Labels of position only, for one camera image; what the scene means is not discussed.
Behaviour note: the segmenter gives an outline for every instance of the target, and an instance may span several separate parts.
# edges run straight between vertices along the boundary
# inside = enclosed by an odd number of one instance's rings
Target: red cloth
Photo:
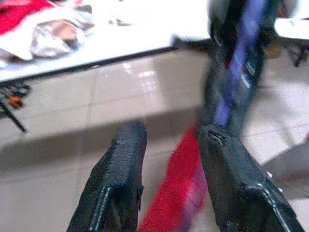
[[[27,15],[53,7],[46,0],[32,0],[27,5],[6,6],[0,11],[0,35],[13,30]]]
[[[197,146],[196,127],[191,127],[173,152],[166,179],[138,231],[189,231],[207,189]]]

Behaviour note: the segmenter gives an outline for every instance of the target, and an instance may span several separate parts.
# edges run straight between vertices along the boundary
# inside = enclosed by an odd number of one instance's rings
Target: chair leg
[[[297,58],[297,60],[295,61],[295,64],[294,64],[294,66],[296,68],[299,66],[300,61],[303,59],[304,53],[305,53],[305,48],[302,47],[300,49],[300,54],[298,55],[298,58]]]
[[[24,126],[18,121],[18,119],[12,114],[12,112],[6,107],[6,105],[0,100],[0,107],[4,110],[4,113],[18,126],[18,128],[22,132],[26,132],[27,130]]]

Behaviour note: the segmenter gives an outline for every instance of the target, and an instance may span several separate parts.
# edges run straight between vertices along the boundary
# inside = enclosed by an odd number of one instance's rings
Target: shiny floor
[[[0,231],[65,231],[92,167],[131,119],[145,122],[148,131],[142,218],[171,151],[196,121],[209,63],[206,55],[182,51],[29,81],[25,107],[14,111],[28,133],[0,119]],[[308,75],[309,64],[296,69],[286,53],[267,61],[242,135],[260,163],[304,141]],[[309,186],[298,190],[289,202],[309,231]],[[192,231],[219,231],[209,196]]]

